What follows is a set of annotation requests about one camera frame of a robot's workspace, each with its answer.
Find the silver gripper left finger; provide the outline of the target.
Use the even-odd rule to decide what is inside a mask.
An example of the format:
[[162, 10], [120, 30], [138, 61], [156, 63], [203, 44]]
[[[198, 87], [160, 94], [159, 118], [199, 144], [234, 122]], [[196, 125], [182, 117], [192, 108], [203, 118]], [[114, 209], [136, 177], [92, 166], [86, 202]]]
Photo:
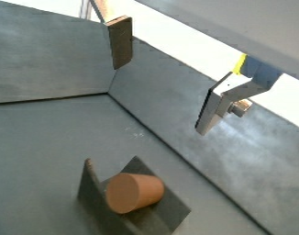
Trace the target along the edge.
[[112, 67], [122, 68], [132, 59], [132, 17], [116, 16], [112, 11], [112, 0], [90, 0], [98, 18], [108, 29], [112, 50]]

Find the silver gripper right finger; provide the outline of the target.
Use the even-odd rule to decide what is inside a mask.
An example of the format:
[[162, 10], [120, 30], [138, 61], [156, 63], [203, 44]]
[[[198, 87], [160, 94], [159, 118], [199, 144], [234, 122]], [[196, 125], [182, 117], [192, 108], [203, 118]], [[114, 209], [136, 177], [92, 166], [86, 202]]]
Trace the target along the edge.
[[204, 135], [227, 113], [242, 117], [253, 105], [248, 98], [267, 92], [282, 74], [278, 68], [243, 54], [232, 70], [208, 89], [196, 131]]

